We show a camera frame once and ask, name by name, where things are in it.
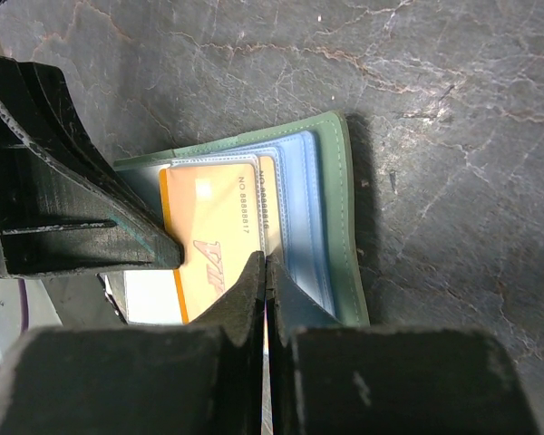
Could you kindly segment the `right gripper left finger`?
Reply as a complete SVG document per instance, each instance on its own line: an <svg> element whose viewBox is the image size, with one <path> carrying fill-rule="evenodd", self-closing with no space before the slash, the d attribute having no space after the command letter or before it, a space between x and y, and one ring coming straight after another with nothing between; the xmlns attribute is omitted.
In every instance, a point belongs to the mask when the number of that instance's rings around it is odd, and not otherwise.
<svg viewBox="0 0 544 435"><path fill-rule="evenodd" d="M0 367L0 434L257 434L266 262L178 326L36 328Z"/></svg>

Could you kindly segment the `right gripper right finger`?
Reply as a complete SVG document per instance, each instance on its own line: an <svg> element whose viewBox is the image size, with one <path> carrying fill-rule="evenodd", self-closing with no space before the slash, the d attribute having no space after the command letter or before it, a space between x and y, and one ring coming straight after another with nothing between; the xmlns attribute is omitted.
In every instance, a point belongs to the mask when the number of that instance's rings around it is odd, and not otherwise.
<svg viewBox="0 0 544 435"><path fill-rule="evenodd" d="M536 434L513 363L480 329L346 326L274 257L267 330L277 434Z"/></svg>

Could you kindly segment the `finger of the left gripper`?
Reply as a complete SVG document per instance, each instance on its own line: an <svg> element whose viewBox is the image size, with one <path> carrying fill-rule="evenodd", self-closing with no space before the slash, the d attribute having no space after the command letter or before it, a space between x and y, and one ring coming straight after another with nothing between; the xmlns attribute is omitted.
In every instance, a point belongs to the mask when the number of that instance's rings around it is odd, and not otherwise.
<svg viewBox="0 0 544 435"><path fill-rule="evenodd" d="M0 277L182 260L180 243L93 145L63 72L0 56Z"/></svg>

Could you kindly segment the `green card holder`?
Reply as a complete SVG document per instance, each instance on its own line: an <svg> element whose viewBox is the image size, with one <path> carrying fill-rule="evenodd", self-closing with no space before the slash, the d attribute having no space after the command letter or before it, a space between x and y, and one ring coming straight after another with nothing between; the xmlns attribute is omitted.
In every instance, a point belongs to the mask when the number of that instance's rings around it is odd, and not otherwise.
<svg viewBox="0 0 544 435"><path fill-rule="evenodd" d="M177 158L195 158L222 151L282 140L307 131L316 145L319 163L320 205L323 232L335 310L333 315L350 326L370 323L355 245L355 188L350 133L344 114L328 111L320 115L245 132L237 136L173 150L117 159L112 168L155 213L160 212L160 192L152 180L159 166Z"/></svg>

